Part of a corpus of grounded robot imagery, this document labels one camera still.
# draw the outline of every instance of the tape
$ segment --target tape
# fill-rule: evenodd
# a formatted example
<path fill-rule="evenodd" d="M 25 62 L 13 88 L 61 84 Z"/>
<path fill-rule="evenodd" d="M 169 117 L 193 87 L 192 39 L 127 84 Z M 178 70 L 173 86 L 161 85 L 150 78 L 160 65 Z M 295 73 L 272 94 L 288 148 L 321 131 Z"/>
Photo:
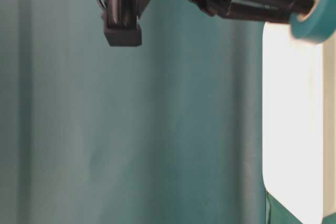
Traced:
<path fill-rule="evenodd" d="M 295 38 L 323 43 L 336 30 L 336 0 L 316 0 L 308 15 L 293 14 L 290 23 Z"/>

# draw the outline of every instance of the teal surface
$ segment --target teal surface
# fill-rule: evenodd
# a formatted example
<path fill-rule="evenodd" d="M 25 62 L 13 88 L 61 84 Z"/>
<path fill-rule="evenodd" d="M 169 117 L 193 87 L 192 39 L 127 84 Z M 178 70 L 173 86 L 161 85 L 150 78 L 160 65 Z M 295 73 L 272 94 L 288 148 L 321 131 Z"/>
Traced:
<path fill-rule="evenodd" d="M 268 224 L 301 224 L 294 215 L 292 215 L 280 202 L 278 202 L 272 195 L 267 194 L 267 208 Z M 325 217 L 322 224 L 336 223 L 336 214 Z"/>
<path fill-rule="evenodd" d="M 264 223 L 262 24 L 153 0 L 110 48 L 95 0 L 1 0 L 0 223 Z"/>
<path fill-rule="evenodd" d="M 300 22 L 297 15 L 291 17 L 291 30 L 295 38 L 314 43 L 326 41 L 336 29 L 336 0 L 320 0 L 311 16 Z"/>

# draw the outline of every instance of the teal tape roll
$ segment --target teal tape roll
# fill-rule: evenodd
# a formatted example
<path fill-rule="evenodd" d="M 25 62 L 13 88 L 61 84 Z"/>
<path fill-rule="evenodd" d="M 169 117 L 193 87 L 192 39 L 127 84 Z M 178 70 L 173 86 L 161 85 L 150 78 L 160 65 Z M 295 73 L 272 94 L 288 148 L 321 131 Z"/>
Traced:
<path fill-rule="evenodd" d="M 317 0 L 310 14 L 293 14 L 290 23 L 295 38 L 322 43 L 336 30 L 336 0 Z"/>

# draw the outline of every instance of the tape roll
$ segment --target tape roll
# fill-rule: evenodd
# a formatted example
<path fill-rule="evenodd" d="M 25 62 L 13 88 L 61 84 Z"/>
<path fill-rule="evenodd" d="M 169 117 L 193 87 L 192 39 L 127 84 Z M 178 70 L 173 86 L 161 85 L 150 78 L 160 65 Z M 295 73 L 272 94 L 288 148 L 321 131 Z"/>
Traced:
<path fill-rule="evenodd" d="M 316 0 L 308 15 L 293 14 L 290 23 L 295 38 L 322 43 L 336 30 L 336 0 Z"/>

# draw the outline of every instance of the teal curtain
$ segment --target teal curtain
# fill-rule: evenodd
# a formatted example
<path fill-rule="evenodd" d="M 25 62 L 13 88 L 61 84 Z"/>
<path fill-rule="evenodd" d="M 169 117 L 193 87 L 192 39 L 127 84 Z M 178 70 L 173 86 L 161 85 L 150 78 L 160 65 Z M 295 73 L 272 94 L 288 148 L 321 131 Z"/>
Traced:
<path fill-rule="evenodd" d="M 301 224 L 301 221 L 270 194 L 267 194 L 267 213 L 268 224 Z M 322 224 L 334 223 L 336 223 L 335 214 L 325 217 Z"/>
<path fill-rule="evenodd" d="M 265 223 L 261 23 L 153 0 L 110 48 L 95 0 L 1 6 L 1 223 Z"/>

